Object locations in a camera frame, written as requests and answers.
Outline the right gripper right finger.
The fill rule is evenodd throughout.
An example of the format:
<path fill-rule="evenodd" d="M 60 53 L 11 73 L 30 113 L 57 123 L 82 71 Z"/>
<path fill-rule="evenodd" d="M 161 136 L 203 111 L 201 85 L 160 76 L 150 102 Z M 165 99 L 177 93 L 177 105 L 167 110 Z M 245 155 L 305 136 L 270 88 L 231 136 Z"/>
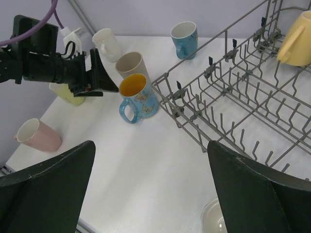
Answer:
<path fill-rule="evenodd" d="M 311 183 L 209 141 L 209 164 L 229 233 L 309 233 Z"/>

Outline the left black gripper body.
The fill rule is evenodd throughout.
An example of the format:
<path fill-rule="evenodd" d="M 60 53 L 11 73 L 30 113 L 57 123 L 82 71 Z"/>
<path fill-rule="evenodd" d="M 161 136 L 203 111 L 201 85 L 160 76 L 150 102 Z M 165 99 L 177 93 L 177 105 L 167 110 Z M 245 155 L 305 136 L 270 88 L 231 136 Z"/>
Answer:
<path fill-rule="evenodd" d="M 85 52 L 72 56 L 70 59 L 61 58 L 62 71 L 55 76 L 55 83 L 68 85 L 74 97 L 102 97 L 100 74 L 97 65 L 86 70 Z"/>

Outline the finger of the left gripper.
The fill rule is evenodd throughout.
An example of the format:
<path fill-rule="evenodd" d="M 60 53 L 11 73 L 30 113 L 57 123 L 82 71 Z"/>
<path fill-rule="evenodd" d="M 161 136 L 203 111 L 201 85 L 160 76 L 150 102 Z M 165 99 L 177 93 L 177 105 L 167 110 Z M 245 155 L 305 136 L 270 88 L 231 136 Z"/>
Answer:
<path fill-rule="evenodd" d="M 119 88 L 106 72 L 99 51 L 96 48 L 90 50 L 91 70 L 89 71 L 90 94 L 102 94 L 103 92 L 118 93 Z"/>

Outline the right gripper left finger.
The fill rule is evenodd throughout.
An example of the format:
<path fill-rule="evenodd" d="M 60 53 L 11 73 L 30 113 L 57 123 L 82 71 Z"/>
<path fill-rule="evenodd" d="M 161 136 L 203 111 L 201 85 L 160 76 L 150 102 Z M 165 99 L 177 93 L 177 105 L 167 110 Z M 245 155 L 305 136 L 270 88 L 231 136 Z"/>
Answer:
<path fill-rule="evenodd" d="M 86 141 L 0 178 L 2 233 L 73 233 L 95 158 Z"/>

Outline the blue butterfly mug orange inside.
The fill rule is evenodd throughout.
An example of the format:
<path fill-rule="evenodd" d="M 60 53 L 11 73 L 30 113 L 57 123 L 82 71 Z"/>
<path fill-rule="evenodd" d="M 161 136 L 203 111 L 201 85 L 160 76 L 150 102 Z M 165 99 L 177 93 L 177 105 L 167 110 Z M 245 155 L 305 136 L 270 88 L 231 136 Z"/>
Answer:
<path fill-rule="evenodd" d="M 158 98 L 145 75 L 137 73 L 128 76 L 121 82 L 119 91 L 123 97 L 119 114 L 125 122 L 136 124 L 140 119 L 151 118 L 158 112 Z M 132 119 L 126 116 L 126 107 L 130 107 L 133 111 Z"/>

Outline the yellow mug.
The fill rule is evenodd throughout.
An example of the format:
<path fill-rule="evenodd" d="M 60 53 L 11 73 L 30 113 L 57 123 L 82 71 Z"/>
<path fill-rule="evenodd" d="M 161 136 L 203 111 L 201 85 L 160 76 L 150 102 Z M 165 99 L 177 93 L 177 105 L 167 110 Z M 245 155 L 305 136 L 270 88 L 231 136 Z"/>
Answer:
<path fill-rule="evenodd" d="M 311 11 L 304 11 L 289 29 L 276 59 L 282 64 L 307 66 L 311 63 Z"/>

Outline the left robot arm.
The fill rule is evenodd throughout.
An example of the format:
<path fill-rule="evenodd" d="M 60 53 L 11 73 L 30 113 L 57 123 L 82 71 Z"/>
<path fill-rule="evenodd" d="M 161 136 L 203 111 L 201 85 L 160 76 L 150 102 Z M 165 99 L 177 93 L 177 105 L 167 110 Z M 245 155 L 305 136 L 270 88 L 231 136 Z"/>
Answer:
<path fill-rule="evenodd" d="M 75 97 L 101 97 L 118 87 L 102 65 L 98 49 L 90 50 L 91 69 L 86 70 L 84 51 L 72 40 L 65 53 L 56 52 L 58 27 L 45 24 L 28 38 L 0 49 L 0 81 L 22 80 L 67 84 Z"/>

